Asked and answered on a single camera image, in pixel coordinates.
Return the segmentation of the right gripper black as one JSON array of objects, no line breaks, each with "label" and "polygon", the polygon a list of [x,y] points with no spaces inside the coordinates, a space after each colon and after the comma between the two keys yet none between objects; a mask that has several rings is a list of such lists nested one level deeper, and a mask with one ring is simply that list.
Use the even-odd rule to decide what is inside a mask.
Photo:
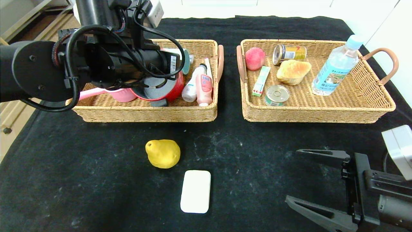
[{"label": "right gripper black", "polygon": [[299,149],[296,154],[339,168],[346,181],[348,214],[287,195],[288,206],[330,232],[372,232],[381,223],[411,231],[411,181],[402,175],[372,170],[366,154],[340,150]]}]

